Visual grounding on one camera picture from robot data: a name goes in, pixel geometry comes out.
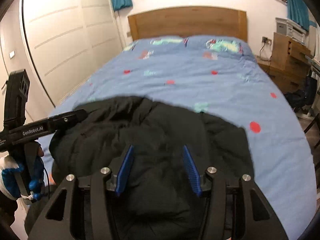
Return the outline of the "blue gloved left hand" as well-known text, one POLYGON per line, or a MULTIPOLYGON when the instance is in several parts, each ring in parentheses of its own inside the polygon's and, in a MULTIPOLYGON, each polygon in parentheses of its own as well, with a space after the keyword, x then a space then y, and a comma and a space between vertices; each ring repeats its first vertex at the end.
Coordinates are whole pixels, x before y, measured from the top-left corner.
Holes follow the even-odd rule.
MULTIPOLYGON (((1 157, 1 192, 10 200, 21 197, 15 174, 20 174, 24 167, 16 163, 13 157, 6 155, 1 157)), ((39 201, 42 198, 44 186, 44 164, 41 157, 37 156, 34 162, 34 172, 31 175, 29 190, 33 192, 33 199, 39 201)))

